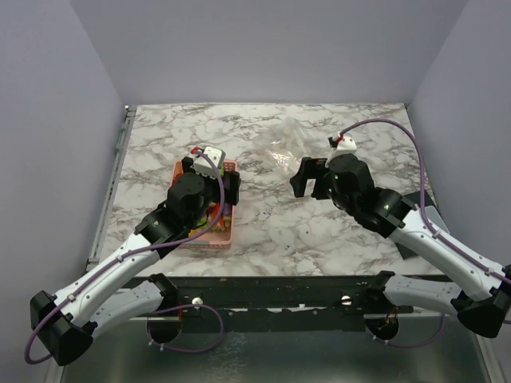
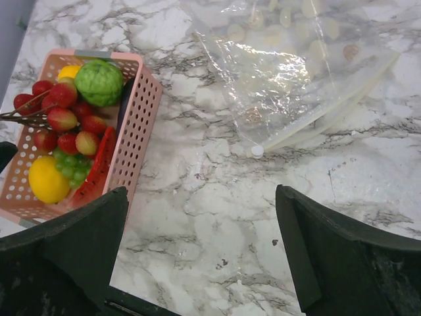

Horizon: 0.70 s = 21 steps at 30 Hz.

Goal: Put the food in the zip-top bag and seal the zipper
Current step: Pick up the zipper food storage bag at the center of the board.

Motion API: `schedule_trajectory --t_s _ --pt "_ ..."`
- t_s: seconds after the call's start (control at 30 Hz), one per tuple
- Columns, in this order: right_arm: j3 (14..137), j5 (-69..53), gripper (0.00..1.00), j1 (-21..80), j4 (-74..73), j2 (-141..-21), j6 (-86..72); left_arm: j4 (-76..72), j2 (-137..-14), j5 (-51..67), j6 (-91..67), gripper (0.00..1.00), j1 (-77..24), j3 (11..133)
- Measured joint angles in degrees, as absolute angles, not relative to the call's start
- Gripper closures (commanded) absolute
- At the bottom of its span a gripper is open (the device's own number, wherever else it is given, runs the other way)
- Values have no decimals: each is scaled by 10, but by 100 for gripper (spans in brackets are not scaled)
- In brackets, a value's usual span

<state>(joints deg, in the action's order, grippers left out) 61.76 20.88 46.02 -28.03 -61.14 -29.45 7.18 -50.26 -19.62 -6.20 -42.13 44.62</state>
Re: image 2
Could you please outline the clear zip top bag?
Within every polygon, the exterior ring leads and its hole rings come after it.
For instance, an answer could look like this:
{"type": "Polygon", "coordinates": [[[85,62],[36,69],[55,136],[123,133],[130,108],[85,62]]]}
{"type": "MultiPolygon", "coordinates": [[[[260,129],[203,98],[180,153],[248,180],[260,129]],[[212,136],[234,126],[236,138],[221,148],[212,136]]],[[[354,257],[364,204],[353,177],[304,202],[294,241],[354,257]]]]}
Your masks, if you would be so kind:
{"type": "Polygon", "coordinates": [[[398,58],[360,1],[183,1],[248,157],[345,118],[398,58]]]}

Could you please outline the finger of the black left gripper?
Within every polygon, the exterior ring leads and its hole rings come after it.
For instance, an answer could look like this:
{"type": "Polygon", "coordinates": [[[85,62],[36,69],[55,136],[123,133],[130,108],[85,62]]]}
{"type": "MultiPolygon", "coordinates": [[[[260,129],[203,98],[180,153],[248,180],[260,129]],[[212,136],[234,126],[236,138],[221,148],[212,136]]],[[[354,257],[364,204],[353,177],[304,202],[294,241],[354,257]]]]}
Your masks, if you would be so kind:
{"type": "Polygon", "coordinates": [[[7,141],[0,142],[0,172],[3,172],[17,152],[16,145],[7,141]]]}

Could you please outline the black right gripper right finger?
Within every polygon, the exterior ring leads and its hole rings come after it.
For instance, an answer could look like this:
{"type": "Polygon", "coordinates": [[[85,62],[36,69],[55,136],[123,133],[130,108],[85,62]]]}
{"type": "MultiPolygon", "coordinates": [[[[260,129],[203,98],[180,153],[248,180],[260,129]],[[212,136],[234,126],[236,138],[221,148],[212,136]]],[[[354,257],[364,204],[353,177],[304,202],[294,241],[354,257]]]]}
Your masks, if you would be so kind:
{"type": "Polygon", "coordinates": [[[305,315],[419,315],[420,241],[276,188],[276,214],[305,315]]]}

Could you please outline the red strawberry bunch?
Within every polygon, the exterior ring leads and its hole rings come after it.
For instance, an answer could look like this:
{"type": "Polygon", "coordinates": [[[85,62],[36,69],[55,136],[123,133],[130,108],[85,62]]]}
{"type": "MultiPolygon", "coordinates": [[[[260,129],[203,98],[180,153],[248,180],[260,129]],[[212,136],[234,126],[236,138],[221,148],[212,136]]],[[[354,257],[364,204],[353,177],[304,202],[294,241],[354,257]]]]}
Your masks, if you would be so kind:
{"type": "Polygon", "coordinates": [[[31,93],[20,93],[14,109],[1,114],[2,122],[33,128],[34,146],[42,153],[60,149],[67,155],[95,158],[107,123],[82,101],[72,78],[54,83],[38,80],[31,93]]]}

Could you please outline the green grape bunch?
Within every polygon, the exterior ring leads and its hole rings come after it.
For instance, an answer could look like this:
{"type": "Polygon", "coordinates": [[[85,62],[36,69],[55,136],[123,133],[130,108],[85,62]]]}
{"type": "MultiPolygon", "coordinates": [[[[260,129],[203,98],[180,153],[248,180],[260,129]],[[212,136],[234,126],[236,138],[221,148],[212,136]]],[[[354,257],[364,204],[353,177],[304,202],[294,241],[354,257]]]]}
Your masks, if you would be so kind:
{"type": "Polygon", "coordinates": [[[55,168],[69,181],[72,189],[78,189],[87,178],[93,161],[81,154],[68,155],[59,148],[53,151],[53,157],[55,168]]]}

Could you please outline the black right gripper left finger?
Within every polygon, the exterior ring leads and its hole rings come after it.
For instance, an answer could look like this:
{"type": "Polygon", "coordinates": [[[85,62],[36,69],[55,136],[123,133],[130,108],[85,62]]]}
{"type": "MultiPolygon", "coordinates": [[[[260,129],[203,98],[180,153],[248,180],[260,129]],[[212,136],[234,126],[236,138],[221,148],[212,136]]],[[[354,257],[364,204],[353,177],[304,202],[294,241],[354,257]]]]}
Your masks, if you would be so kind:
{"type": "Polygon", "coordinates": [[[1,311],[102,311],[128,212],[126,189],[1,239],[1,311]]]}

